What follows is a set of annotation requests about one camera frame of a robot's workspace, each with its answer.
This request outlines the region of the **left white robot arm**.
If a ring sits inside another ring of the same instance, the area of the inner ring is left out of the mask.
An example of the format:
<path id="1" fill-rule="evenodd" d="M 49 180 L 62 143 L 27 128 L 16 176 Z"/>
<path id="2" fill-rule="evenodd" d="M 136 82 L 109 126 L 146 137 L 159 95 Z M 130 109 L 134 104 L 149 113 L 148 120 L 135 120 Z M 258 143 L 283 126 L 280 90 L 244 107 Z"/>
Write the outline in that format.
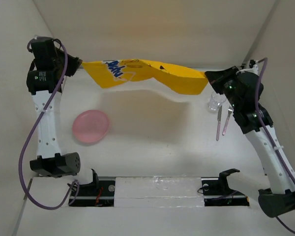
<path id="1" fill-rule="evenodd" d="M 61 41 L 51 37 L 36 36 L 27 49 L 34 55 L 27 87 L 35 105 L 34 129 L 38 134 L 36 157 L 30 161 L 30 169 L 42 177 L 76 179 L 86 193 L 94 195 L 100 188 L 95 171 L 82 165 L 77 152 L 67 152 L 61 133 L 61 84 L 66 76 L 76 73 L 82 60 L 69 55 Z"/>

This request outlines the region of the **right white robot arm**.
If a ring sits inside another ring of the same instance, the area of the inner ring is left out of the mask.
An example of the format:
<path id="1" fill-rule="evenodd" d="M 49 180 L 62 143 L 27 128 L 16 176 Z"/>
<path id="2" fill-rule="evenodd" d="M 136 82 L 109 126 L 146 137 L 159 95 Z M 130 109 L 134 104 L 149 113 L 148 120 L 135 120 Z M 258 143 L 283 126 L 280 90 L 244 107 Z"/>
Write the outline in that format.
<path id="1" fill-rule="evenodd" d="M 270 218 L 295 210 L 295 172 L 276 137 L 268 111 L 259 103 L 264 86 L 261 83 L 267 59 L 250 63 L 249 68 L 236 66 L 220 71 L 207 71 L 205 76 L 214 91 L 225 95 L 233 107 L 233 117 L 253 146 L 265 175 L 253 180 L 237 169 L 219 174 L 217 187 L 224 194 L 238 191 L 259 203 Z"/>

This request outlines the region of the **yellow cartoon print cloth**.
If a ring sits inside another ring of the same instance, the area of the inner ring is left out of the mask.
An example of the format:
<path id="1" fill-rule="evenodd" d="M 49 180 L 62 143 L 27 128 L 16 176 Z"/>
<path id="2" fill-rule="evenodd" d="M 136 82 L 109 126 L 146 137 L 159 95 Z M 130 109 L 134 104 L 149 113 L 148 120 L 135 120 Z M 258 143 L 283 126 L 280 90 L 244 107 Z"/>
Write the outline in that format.
<path id="1" fill-rule="evenodd" d="M 128 82 L 155 79 L 182 95 L 198 95 L 208 79 L 205 73 L 189 67 L 145 59 L 83 62 L 82 67 L 103 89 Z"/>

